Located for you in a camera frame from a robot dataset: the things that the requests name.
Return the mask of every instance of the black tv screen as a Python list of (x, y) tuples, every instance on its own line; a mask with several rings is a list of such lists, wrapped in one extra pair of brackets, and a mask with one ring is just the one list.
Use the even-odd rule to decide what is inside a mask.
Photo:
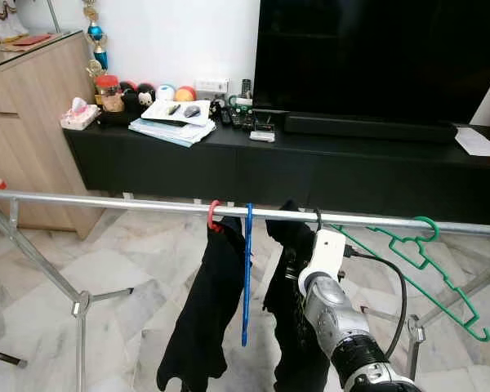
[(261, 0), (254, 104), (467, 123), (490, 87), (490, 0)]

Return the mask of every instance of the marble floor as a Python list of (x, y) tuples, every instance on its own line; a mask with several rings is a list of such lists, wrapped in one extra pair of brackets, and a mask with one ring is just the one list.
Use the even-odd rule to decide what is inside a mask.
[[(89, 237), (24, 230), (28, 238), (79, 290), (102, 293), (135, 287), (133, 295), (95, 303), (87, 316), (87, 390), (90, 392), (156, 391), (155, 373), (189, 292), (206, 246), (206, 217), (106, 210)], [(442, 279), (433, 269), (422, 272), (393, 256), (384, 234), (350, 231), (395, 261), (403, 272), (437, 296)], [(490, 239), (444, 235), (427, 252), (463, 285), (490, 269)], [(403, 252), (414, 253), (405, 247)], [(224, 341), (229, 369), (210, 380), (210, 391), (271, 391), (280, 358), (274, 318), (261, 310), (281, 247), (268, 237), (265, 222), (253, 228), (250, 338), (241, 347), (237, 312)], [(345, 292), (359, 309), (397, 314), (399, 282), (391, 270), (372, 261), (345, 259)], [(476, 328), (490, 329), (490, 286), (474, 296), (481, 313)], [(408, 313), (425, 314), (430, 303), (408, 287)], [(75, 323), (69, 300), (11, 243), (0, 235), (0, 350), (27, 359), (26, 368), (0, 362), (0, 392), (72, 392), (75, 374)], [(456, 314), (468, 316), (462, 305)], [(385, 348), (395, 324), (368, 316), (372, 334)], [(417, 382), (427, 392), (490, 392), (490, 342), (481, 343), (446, 317), (426, 330)], [(403, 333), (392, 358), (403, 370), (408, 334)], [(179, 391), (172, 380), (167, 391)], [(339, 391), (333, 370), (326, 391)]]

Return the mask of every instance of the plastic container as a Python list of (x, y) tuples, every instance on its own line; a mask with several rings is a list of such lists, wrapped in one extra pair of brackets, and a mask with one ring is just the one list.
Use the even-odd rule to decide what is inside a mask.
[(96, 89), (101, 95), (101, 104), (106, 112), (122, 112), (124, 109), (118, 78), (101, 75), (96, 78)]

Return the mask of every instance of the plush toy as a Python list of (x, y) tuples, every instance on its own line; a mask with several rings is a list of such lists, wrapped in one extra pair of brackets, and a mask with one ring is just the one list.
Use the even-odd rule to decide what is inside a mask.
[(125, 105), (125, 111), (132, 114), (142, 114), (143, 109), (138, 101), (138, 94), (136, 93), (138, 87), (136, 84), (124, 81), (120, 82), (120, 87), (122, 88), (122, 101)]
[(138, 101), (140, 105), (144, 107), (149, 107), (156, 100), (156, 91), (153, 85), (148, 83), (141, 83), (138, 86)]
[(122, 100), (127, 112), (142, 114), (156, 99), (154, 87), (149, 83), (141, 83), (136, 86), (135, 83), (126, 80), (120, 83), (120, 87), (123, 91)]

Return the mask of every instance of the tissue box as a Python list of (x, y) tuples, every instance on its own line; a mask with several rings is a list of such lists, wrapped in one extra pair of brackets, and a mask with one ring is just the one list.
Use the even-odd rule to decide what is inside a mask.
[(80, 114), (76, 114), (72, 110), (68, 110), (60, 118), (60, 125), (65, 129), (74, 129), (75, 131), (82, 131), (94, 121), (100, 114), (100, 108), (96, 105), (87, 105), (87, 108)]

